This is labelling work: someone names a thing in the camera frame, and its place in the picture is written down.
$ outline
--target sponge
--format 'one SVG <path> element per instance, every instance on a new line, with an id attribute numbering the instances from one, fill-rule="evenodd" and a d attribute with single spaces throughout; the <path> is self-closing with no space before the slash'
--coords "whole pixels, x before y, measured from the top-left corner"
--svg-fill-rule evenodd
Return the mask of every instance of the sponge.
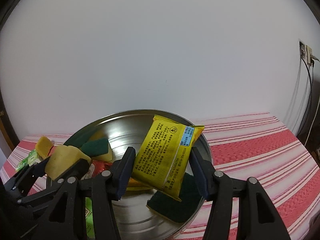
<path id="1" fill-rule="evenodd" d="M 102 129 L 100 129 L 99 131 L 95 132 L 88 140 L 88 142 L 90 141 L 95 141 L 95 140 L 98 140 L 98 139 L 101 139 L 103 137 L 105 137 L 105 133 L 103 132 Z"/>
<path id="2" fill-rule="evenodd" d="M 41 136 L 41 138 L 36 143 L 35 149 L 36 152 L 45 159 L 48 157 L 48 154 L 52 147 L 53 143 L 46 136 Z"/>
<path id="3" fill-rule="evenodd" d="M 76 132 L 73 136 L 71 136 L 64 145 L 72 145 L 74 147 L 80 148 L 84 143 L 86 143 L 91 136 L 93 136 L 99 127 L 84 127 L 80 131 Z"/>
<path id="4" fill-rule="evenodd" d="M 44 168 L 45 173 L 55 180 L 79 159 L 85 159 L 91 163 L 91 158 L 78 148 L 73 146 L 58 145 Z"/>
<path id="5" fill-rule="evenodd" d="M 112 149 L 107 138 L 86 142 L 82 145 L 81 151 L 98 161 L 112 160 Z"/>
<path id="6" fill-rule="evenodd" d="M 199 205 L 201 196 L 195 178 L 188 173 L 183 176 L 179 198 L 181 202 L 157 191 L 147 201 L 147 207 L 152 212 L 176 223 L 184 223 L 191 218 Z"/>

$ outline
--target pink and white striped cloth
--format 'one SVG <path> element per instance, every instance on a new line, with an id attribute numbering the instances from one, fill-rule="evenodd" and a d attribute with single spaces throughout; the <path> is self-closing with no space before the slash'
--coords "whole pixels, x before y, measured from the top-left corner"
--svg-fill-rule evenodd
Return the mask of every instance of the pink and white striped cloth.
<path id="1" fill-rule="evenodd" d="M 292 240 L 302 239 L 310 219 L 320 210 L 320 171 L 297 138 L 269 113 L 198 121 L 204 124 L 214 166 L 237 179 L 256 177 L 276 206 Z M 55 145 L 72 134 L 46 135 Z M 5 183 L 15 173 L 18 162 L 33 150 L 38 136 L 27 136 L 15 148 L 0 171 Z M 32 188 L 45 188 L 39 178 Z M 238 199 L 233 200 L 229 239 L 236 238 Z M 202 239 L 211 202 L 205 202 L 198 215 L 175 239 Z"/>

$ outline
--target green package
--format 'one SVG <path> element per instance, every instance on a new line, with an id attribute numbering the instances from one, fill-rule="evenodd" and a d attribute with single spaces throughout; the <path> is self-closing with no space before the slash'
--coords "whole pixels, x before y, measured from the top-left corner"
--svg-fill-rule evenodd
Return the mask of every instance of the green package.
<path id="1" fill-rule="evenodd" d="M 28 164 L 31 166 L 34 163 L 40 163 L 42 158 L 39 156 L 36 150 L 32 150 L 28 155 Z"/>
<path id="2" fill-rule="evenodd" d="M 92 200 L 91 198 L 85 198 L 85 224 L 87 229 L 87 236 L 95 239 L 93 229 L 93 217 L 92 217 Z"/>
<path id="3" fill-rule="evenodd" d="M 21 162 L 18 163 L 16 172 L 20 171 L 22 168 L 28 165 L 28 157 L 24 158 Z"/>

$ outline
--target blue label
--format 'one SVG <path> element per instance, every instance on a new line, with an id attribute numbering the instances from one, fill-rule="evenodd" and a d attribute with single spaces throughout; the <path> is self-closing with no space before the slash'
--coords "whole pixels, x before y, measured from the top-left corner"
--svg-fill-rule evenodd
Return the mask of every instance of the blue label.
<path id="1" fill-rule="evenodd" d="M 189 146 L 190 145 L 191 138 L 192 138 L 194 130 L 195 129 L 193 127 L 189 127 L 189 126 L 187 126 L 185 128 L 184 133 L 183 133 L 182 138 L 181 138 L 180 145 L 182 145 L 182 146 Z"/>

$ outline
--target red snack package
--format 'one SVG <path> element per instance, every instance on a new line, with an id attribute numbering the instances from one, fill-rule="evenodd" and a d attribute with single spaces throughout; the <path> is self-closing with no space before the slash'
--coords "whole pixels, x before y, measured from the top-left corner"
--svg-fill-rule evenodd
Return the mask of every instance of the red snack package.
<path id="1" fill-rule="evenodd" d="M 53 154 L 55 148 L 56 148 L 56 146 L 52 146 L 52 147 L 51 147 L 48 156 L 51 156 L 51 155 Z"/>
<path id="2" fill-rule="evenodd" d="M 89 167 L 87 173 L 81 179 L 90 179 L 97 176 L 99 173 L 106 171 L 110 168 L 112 163 L 107 163 L 104 161 L 92 160 L 92 163 Z"/>

